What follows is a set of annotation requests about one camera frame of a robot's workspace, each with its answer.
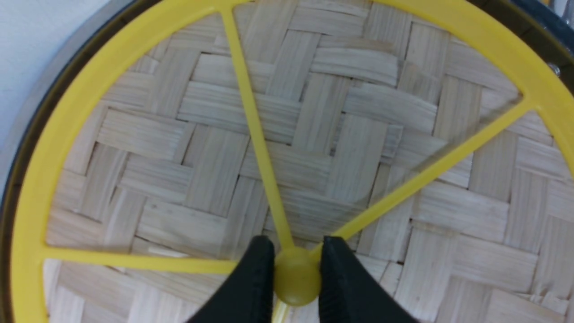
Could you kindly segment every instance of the herringbone weave pattern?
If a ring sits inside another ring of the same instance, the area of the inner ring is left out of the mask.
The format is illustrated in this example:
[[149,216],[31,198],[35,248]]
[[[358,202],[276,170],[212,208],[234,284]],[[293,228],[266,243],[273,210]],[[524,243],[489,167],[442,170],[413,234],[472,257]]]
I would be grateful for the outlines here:
[[[476,50],[384,5],[261,0],[235,16],[304,247],[521,100]],[[239,259],[252,236],[276,239],[241,102],[220,16],[162,41],[79,134],[48,243]],[[573,197],[564,159],[531,113],[348,243],[421,322],[565,322]],[[45,263],[57,323],[181,322],[223,279]],[[289,320],[316,322],[316,302]]]

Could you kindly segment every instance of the black rim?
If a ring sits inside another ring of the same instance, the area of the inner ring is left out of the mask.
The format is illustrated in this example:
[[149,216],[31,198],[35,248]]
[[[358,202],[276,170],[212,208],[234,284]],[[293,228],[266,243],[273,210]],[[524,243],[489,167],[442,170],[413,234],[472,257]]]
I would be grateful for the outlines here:
[[20,188],[32,153],[61,96],[90,58],[130,21],[160,0],[133,0],[103,24],[74,54],[38,105],[18,147],[0,205],[0,322],[13,322],[10,295],[10,249]]
[[[90,58],[130,21],[161,0],[133,0],[107,21],[76,52],[46,92],[16,152],[0,205],[0,322],[13,322],[10,296],[10,249],[20,188],[32,153],[48,118]],[[522,39],[574,93],[574,30],[538,0],[468,0]]]

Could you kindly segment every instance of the screw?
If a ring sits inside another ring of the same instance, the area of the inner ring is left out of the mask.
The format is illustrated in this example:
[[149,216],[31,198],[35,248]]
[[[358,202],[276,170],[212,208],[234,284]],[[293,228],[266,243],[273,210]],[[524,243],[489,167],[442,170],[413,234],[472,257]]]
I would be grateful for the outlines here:
[[556,76],[560,77],[560,67],[556,66],[554,63],[548,63],[548,67],[550,67]]

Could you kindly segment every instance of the yellow ring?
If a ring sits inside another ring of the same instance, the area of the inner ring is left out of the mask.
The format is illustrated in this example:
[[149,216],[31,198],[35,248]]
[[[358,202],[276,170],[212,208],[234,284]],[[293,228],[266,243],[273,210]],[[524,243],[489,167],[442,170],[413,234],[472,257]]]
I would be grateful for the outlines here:
[[[517,36],[463,0],[375,1],[440,25],[489,58],[539,112],[569,168],[574,169],[574,128],[570,127],[574,99],[546,63]],[[11,295],[17,323],[46,322],[42,261],[47,255],[44,237],[49,208],[65,157],[91,109],[116,78],[160,40],[209,14],[229,13],[243,2],[164,0],[118,32],[70,85],[37,143],[18,203],[11,251]]]

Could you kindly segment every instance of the yellow spoke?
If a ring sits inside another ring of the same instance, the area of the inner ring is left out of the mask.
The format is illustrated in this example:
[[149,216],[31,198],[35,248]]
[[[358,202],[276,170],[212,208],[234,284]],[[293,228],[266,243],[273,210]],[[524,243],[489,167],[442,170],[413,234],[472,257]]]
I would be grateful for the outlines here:
[[[403,186],[372,205],[372,207],[368,208],[360,215],[356,216],[349,223],[343,225],[339,230],[333,232],[332,235],[342,237],[346,240],[357,234],[373,221],[379,217],[382,217],[385,213],[399,205],[402,201],[406,200],[411,195],[418,192],[421,188],[425,187],[428,183],[438,178],[442,173],[446,172],[446,170],[462,161],[471,152],[477,150],[487,141],[494,138],[498,133],[522,117],[526,112],[534,109],[535,106],[535,102],[524,98],[522,102],[512,107],[504,115],[486,126],[484,129],[479,131],[463,144],[450,151],[450,153],[448,153],[446,156],[442,157],[437,162],[423,170],[423,172],[415,176],[410,181],[406,182]],[[321,246],[322,245],[317,246],[312,251],[312,256],[317,260],[320,257]]]
[[126,267],[138,270],[186,272],[188,274],[230,274],[236,262],[193,258],[167,258],[121,253],[86,251],[45,247],[44,258],[67,262],[89,263],[112,267]]
[[230,7],[222,9],[221,15],[223,24],[225,25],[227,39],[229,41],[231,58],[235,67],[237,81],[239,83],[239,92],[241,93],[243,108],[245,109],[245,117],[247,118],[249,133],[251,134],[251,142],[253,143],[253,148],[255,150],[255,158],[259,165],[259,171],[261,172],[261,179],[263,181],[265,193],[267,194],[267,200],[269,201],[269,208],[271,209],[275,229],[277,230],[281,247],[283,249],[291,248],[294,247],[293,237],[291,236],[289,224],[287,223],[287,216],[285,215],[285,209],[283,208],[283,203],[281,202],[281,197],[279,195],[279,188],[277,187],[277,180],[275,179],[275,173],[273,172],[273,166],[271,165],[269,151],[265,144],[263,127],[261,126],[261,120],[259,119],[259,114],[257,112],[257,105],[255,104],[255,97],[253,96],[253,91],[251,89],[249,74],[247,73],[247,65],[243,57],[243,51],[241,49],[241,43],[239,41],[239,35],[237,33],[232,9]]
[[289,314],[289,305],[283,303],[280,299],[277,300],[275,308],[273,309],[273,316],[271,322],[283,323]]

